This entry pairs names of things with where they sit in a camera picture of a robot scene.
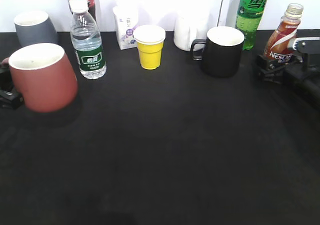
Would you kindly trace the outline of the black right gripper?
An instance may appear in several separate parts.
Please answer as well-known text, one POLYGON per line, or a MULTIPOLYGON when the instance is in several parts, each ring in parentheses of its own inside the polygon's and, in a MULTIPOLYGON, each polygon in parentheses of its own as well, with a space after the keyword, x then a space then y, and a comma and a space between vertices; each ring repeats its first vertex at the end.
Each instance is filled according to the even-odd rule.
MULTIPOLYGON (((301 54, 319 54, 319 37, 299 37, 290 39, 287 49, 301 54)), ((311 65, 303 70, 303 59, 293 55, 289 62, 278 63, 263 55, 254 59, 254 73, 259 81, 285 84, 299 96, 313 105, 320 104, 320 66, 311 65)))

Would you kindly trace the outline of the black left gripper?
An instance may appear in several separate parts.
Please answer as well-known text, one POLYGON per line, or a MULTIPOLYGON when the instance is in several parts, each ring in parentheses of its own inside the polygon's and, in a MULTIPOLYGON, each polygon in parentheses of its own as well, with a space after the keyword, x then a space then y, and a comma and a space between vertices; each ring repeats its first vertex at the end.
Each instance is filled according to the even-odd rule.
POLYGON ((24 104, 22 94, 13 91, 14 84, 10 69, 5 67, 0 69, 0 108, 16 110, 24 104))

